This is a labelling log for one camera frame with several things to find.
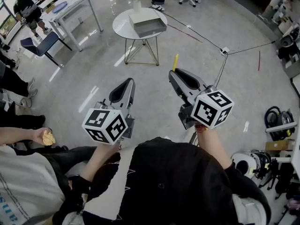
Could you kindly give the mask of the white round appliance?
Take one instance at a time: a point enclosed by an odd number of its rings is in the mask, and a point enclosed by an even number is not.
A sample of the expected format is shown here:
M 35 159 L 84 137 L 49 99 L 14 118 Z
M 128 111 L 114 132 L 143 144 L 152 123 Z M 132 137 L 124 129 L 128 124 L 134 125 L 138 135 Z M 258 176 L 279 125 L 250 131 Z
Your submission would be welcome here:
M 263 150 L 249 150 L 232 154 L 231 160 L 243 175 L 263 179 L 269 172 L 271 156 Z

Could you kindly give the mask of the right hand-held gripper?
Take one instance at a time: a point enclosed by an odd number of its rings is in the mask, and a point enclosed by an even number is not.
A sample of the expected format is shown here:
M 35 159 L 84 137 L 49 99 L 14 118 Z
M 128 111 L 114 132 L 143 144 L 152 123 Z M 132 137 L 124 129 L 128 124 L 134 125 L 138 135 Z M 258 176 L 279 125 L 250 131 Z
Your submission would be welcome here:
M 176 68 L 175 72 L 169 71 L 169 82 L 175 93 L 182 98 L 189 96 L 189 89 L 206 89 L 206 84 L 200 77 L 181 68 Z M 192 127 L 196 122 L 213 129 L 228 119 L 233 107 L 234 101 L 222 90 L 204 91 L 180 108 L 179 118 L 185 129 Z

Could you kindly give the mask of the blue chair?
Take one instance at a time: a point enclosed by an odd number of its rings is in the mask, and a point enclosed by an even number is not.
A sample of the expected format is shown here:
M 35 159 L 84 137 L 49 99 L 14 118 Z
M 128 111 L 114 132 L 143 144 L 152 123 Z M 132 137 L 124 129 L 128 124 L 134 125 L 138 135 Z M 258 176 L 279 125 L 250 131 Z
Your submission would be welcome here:
M 72 49 L 62 40 L 55 32 L 50 32 L 42 42 L 35 46 L 33 44 L 33 40 L 29 37 L 20 41 L 20 44 L 26 50 L 32 52 L 33 54 L 37 55 L 38 57 L 42 57 L 45 55 L 48 59 L 50 59 L 55 65 L 60 67 L 60 65 L 53 59 L 53 57 L 48 53 L 48 51 L 52 48 L 52 46 L 57 42 L 60 41 L 65 47 L 67 47 L 70 51 Z

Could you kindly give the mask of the person's right forearm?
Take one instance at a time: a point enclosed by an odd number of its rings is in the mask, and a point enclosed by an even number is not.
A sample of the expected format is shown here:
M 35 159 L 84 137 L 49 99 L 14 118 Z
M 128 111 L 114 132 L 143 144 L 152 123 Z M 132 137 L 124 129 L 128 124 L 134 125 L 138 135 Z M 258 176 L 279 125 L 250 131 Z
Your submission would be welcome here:
M 203 124 L 195 124 L 195 131 L 197 133 L 199 146 L 212 155 L 223 169 L 229 168 L 232 161 L 226 153 L 217 131 L 209 129 Z

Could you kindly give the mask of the person's light trousers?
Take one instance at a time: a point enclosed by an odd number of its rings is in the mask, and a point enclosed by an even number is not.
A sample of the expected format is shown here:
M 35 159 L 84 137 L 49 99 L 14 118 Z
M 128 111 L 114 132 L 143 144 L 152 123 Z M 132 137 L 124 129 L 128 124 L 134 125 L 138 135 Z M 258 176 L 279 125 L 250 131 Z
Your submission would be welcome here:
M 267 225 L 267 214 L 263 205 L 253 198 L 232 195 L 238 222 L 243 225 Z

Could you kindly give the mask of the black yellow vacuum cleaner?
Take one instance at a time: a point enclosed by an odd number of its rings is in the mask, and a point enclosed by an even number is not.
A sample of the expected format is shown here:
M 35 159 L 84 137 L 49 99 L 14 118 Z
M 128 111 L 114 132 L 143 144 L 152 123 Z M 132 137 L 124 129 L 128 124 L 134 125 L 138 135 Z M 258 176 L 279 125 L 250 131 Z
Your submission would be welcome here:
M 264 115 L 264 123 L 266 128 L 275 128 L 282 125 L 287 125 L 294 122 L 293 114 L 291 110 L 281 111 L 279 107 L 270 107 Z M 270 136 L 273 141 L 284 140 L 290 137 L 295 132 L 295 128 L 285 128 L 279 131 L 270 132 Z

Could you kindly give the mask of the grey drawer box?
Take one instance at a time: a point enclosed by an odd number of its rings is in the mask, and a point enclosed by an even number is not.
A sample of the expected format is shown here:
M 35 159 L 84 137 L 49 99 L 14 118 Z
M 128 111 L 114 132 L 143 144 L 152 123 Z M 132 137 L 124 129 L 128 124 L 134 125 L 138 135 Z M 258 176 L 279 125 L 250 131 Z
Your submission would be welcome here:
M 164 32 L 167 27 L 158 11 L 151 8 L 129 14 L 129 22 L 140 38 Z

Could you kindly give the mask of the yellow food piece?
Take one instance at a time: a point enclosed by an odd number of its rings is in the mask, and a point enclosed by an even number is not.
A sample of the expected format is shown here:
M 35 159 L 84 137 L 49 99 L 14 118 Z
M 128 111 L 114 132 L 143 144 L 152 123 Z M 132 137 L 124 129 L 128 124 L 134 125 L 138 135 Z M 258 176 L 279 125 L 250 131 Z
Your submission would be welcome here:
M 45 146 L 51 146 L 56 143 L 53 134 L 47 130 L 44 131 L 42 138 Z

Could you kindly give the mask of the black appliance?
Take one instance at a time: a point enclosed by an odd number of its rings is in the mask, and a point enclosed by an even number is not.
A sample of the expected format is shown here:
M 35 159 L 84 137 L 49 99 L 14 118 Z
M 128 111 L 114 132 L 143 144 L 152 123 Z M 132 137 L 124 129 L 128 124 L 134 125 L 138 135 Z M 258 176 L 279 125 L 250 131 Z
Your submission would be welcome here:
M 277 51 L 277 57 L 288 60 L 290 55 L 295 55 L 300 51 L 300 27 L 294 28 L 289 34 L 280 40 L 281 48 Z

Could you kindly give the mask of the person's left forearm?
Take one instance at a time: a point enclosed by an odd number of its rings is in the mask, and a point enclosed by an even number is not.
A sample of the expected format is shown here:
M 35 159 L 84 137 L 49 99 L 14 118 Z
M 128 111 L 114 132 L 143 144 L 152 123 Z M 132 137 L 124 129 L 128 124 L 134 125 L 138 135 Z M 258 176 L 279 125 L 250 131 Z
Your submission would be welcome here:
M 87 165 L 81 172 L 80 176 L 92 182 L 98 169 L 115 153 L 119 151 L 120 140 L 118 140 L 114 145 L 100 143 L 96 150 L 94 151 L 92 157 L 88 161 Z

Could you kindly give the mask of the person's black white top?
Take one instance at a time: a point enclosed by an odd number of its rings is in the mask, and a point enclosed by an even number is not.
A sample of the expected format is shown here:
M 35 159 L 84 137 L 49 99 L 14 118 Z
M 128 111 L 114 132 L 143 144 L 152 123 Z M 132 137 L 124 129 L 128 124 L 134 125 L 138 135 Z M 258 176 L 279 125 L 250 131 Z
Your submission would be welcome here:
M 235 164 L 223 169 L 204 149 L 154 138 L 119 149 L 97 171 L 82 203 L 62 205 L 52 225 L 243 225 L 233 194 L 271 209 Z

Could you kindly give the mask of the round white side table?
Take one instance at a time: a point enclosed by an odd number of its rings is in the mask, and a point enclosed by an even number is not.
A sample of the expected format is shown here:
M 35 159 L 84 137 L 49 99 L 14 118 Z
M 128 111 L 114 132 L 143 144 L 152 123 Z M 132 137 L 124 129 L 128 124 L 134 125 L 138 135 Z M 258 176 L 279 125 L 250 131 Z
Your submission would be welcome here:
M 125 39 L 125 45 L 128 44 L 128 41 L 131 40 L 131 46 L 125 47 L 124 51 L 124 63 L 128 64 L 143 64 L 143 65 L 154 65 L 159 66 L 159 54 L 158 54 L 158 36 L 161 33 L 146 37 L 138 37 L 137 33 L 134 31 L 132 25 L 129 22 L 129 14 L 133 13 L 133 9 L 126 10 L 120 13 L 113 21 L 112 28 L 114 32 L 121 38 Z M 168 25 L 166 16 L 158 11 L 158 14 L 162 20 Z M 141 50 L 141 48 L 147 48 L 150 52 L 150 55 L 153 58 L 153 62 L 135 62 L 133 61 L 134 57 Z

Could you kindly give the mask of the cardboard box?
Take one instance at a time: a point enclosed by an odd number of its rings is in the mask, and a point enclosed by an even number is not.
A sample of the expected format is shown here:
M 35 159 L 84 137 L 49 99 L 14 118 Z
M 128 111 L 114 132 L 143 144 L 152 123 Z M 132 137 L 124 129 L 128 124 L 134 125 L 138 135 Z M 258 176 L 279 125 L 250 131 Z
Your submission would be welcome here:
M 294 144 L 295 144 L 294 139 L 266 142 L 265 150 L 268 150 L 268 151 L 293 150 Z

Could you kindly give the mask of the white desk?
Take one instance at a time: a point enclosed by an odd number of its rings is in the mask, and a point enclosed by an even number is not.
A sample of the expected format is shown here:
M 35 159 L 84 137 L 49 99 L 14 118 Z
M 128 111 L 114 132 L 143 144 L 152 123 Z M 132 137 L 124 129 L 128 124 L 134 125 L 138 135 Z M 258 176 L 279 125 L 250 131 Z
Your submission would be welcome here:
M 83 23 L 82 16 L 83 12 L 87 11 L 89 8 L 95 18 L 95 21 L 98 26 L 98 30 L 100 32 L 103 31 L 103 26 L 101 25 L 98 15 L 96 14 L 92 0 L 58 0 L 55 2 L 55 6 L 57 7 L 59 4 L 66 2 L 66 6 L 59 12 L 43 12 L 41 18 L 49 22 L 57 35 L 64 39 L 63 35 L 59 32 L 58 28 L 60 28 L 63 33 L 71 39 L 74 43 L 78 51 L 82 51 L 80 44 L 77 42 L 76 38 L 73 36 L 72 31 L 74 30 L 72 26 L 69 24 L 71 21 L 77 19 L 79 23 Z

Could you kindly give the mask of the blue plate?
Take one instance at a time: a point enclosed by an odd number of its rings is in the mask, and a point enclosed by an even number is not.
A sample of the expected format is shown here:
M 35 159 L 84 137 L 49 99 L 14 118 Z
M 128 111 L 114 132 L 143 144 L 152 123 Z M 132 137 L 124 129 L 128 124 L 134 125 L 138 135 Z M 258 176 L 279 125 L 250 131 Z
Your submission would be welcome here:
M 56 6 L 53 8 L 52 13 L 56 14 L 56 13 L 60 12 L 63 8 L 65 8 L 65 7 L 67 6 L 67 4 L 68 4 L 68 3 L 67 3 L 66 1 L 64 1 L 64 2 L 62 2 L 62 3 L 58 4 L 58 5 L 56 5 Z

